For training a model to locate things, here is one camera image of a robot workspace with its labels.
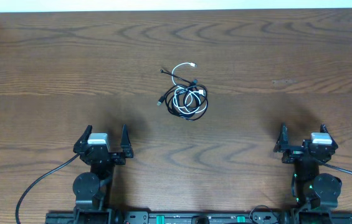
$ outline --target white wall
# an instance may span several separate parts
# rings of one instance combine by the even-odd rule
[[[348,8],[352,0],[0,0],[0,12]]]

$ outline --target wood grain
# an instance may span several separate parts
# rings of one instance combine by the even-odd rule
[[[157,107],[179,74],[209,90],[189,123]],[[116,168],[111,203],[167,210],[294,205],[293,166],[272,148],[280,123],[300,144],[326,123],[352,169],[352,9],[0,14],[0,223],[38,176],[72,157],[88,124],[119,150],[130,127],[135,158]],[[71,210],[77,160],[36,185],[22,223]],[[340,210],[352,211],[352,177]]]

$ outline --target wooden board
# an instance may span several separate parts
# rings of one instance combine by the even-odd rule
[[[171,116],[161,68],[209,90],[199,121]],[[282,121],[291,138],[328,125],[330,164],[352,169],[352,9],[0,14],[0,223],[23,191],[73,156],[88,124],[112,137],[130,127],[135,158],[116,168],[111,203],[153,211],[288,208],[293,166],[272,152]],[[77,160],[44,179],[22,223],[71,210]],[[340,210],[352,211],[352,176]]]

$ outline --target wooden table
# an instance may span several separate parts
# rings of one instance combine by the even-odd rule
[[[171,116],[161,68],[209,90],[196,122]],[[119,150],[129,125],[135,158],[117,167],[111,203],[152,211],[288,208],[293,166],[272,152],[281,122],[300,144],[326,123],[352,170],[352,9],[0,14],[0,223],[19,197],[71,158],[88,124]],[[44,179],[22,223],[71,210],[77,159]],[[340,210],[352,211],[352,176]]]

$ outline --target cable plug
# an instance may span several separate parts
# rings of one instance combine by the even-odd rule
[[[156,105],[160,106],[164,101],[164,96],[161,96],[161,98],[159,98],[158,103]]]

